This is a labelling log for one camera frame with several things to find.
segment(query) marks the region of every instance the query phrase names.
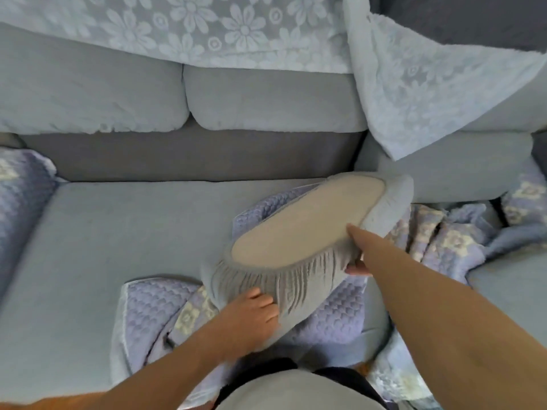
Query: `cushion in hands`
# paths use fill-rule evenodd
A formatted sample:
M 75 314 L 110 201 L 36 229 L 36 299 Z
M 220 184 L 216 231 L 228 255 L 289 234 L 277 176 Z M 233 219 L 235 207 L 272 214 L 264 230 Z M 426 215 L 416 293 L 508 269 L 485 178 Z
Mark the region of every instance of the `cushion in hands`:
M 328 178 L 249 230 L 226 248 L 213 267 L 202 268 L 203 284 L 222 309 L 257 286 L 279 305 L 273 344 L 309 317 L 345 279 L 359 256 L 346 224 L 385 236 L 413 199 L 406 175 L 344 173 Z

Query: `forearm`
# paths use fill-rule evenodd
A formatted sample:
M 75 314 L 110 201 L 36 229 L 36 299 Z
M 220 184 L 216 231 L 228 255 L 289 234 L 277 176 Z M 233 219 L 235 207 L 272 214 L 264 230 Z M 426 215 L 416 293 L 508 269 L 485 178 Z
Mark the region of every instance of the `forearm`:
M 175 410 L 222 358 L 197 331 L 171 354 L 145 366 L 86 410 Z
M 445 410 L 547 402 L 547 350 L 492 303 L 383 239 L 371 237 L 363 257 Z

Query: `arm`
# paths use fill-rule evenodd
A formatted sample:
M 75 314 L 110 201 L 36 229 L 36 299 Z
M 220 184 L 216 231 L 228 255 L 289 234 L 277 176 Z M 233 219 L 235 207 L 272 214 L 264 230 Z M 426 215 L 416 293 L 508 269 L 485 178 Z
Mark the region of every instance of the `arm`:
M 147 365 L 86 410 L 175 410 L 216 366 L 256 350 L 277 329 L 279 308 L 253 288 L 171 354 Z
M 471 288 L 348 226 L 393 322 L 444 410 L 547 406 L 547 349 Z

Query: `person's right arm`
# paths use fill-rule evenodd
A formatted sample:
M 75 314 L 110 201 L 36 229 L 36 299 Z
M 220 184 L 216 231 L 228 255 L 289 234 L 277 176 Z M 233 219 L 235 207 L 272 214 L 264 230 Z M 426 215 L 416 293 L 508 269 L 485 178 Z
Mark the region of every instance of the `person's right arm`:
M 486 298 L 376 234 L 348 233 L 427 386 L 444 410 L 547 408 L 547 349 Z

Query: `beige cushion underside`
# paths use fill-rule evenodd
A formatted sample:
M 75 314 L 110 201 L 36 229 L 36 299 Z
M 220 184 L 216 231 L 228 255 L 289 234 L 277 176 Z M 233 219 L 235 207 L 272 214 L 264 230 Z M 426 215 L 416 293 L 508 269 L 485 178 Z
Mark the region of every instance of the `beige cushion underside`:
M 243 265 L 279 268 L 306 259 L 359 225 L 376 205 L 385 183 L 364 175 L 329 180 L 243 234 L 232 258 Z

